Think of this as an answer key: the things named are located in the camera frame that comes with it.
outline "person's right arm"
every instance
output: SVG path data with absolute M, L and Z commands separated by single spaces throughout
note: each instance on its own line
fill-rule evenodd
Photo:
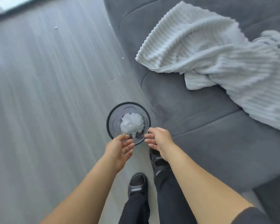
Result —
M 199 224 L 230 224 L 242 211 L 253 207 L 241 195 L 196 164 L 162 128 L 150 128 L 148 145 L 169 162 Z

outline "hand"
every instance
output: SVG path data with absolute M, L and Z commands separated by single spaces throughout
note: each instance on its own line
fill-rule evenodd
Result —
M 148 146 L 152 149 L 158 150 L 161 157 L 168 161 L 167 152 L 175 145 L 169 131 L 160 127 L 151 127 L 148 129 L 148 132 L 149 133 L 145 135 L 145 142 L 147 142 Z
M 133 140 L 130 139 L 123 142 L 124 139 L 128 139 L 129 137 L 129 135 L 121 134 L 106 145 L 104 156 L 115 161 L 117 173 L 123 169 L 125 162 L 133 154 L 133 148 L 135 146 Z

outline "pant leg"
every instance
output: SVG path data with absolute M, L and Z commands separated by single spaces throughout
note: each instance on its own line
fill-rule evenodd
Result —
M 142 193 L 134 193 L 124 205 L 119 224 L 148 224 L 148 200 Z
M 161 171 L 155 178 L 160 224 L 197 224 L 196 218 L 171 171 Z

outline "black slide sandal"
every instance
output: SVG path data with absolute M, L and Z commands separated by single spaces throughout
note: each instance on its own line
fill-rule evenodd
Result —
M 128 187 L 128 197 L 133 193 L 140 192 L 142 193 L 146 198 L 148 198 L 148 182 L 147 177 L 144 173 L 138 172 L 131 177 L 131 180 L 129 182 Z
M 161 171 L 170 171 L 171 167 L 169 163 L 161 157 L 159 151 L 150 148 L 149 158 L 151 165 L 153 166 L 153 178 L 155 178 Z

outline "white crumpled paper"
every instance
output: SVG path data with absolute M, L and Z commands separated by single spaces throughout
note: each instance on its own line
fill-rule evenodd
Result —
M 144 120 L 138 113 L 127 113 L 122 118 L 120 130 L 125 134 L 132 134 L 135 137 L 137 132 L 140 133 L 144 129 Z

